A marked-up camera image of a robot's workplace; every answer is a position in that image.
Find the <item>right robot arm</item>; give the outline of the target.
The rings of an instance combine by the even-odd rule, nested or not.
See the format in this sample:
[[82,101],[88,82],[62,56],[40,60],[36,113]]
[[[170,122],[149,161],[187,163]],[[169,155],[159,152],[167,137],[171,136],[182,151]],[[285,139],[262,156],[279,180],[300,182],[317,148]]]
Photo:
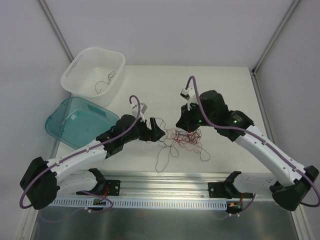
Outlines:
[[187,103],[181,107],[176,127],[192,133],[199,127],[213,127],[221,136],[250,152],[269,171],[267,175],[233,171],[214,188],[220,198],[231,199],[240,193],[268,196],[282,208],[295,211],[315,186],[319,170],[298,163],[267,137],[254,122],[239,110],[230,110],[221,94],[209,90],[196,93],[193,87],[184,88],[180,95]]

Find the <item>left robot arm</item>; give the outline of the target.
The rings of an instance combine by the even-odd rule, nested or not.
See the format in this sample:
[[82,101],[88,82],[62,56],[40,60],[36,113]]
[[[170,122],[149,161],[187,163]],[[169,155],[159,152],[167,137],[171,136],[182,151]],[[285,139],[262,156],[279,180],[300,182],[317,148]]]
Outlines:
[[147,124],[142,118],[125,114],[109,130],[73,153],[49,160],[37,157],[19,183],[23,189],[20,207],[27,209],[25,198],[30,202],[29,207],[41,210],[57,197],[68,194],[103,196],[107,193],[103,174],[97,168],[84,168],[118,154],[129,142],[157,142],[164,135],[155,118],[150,118]]

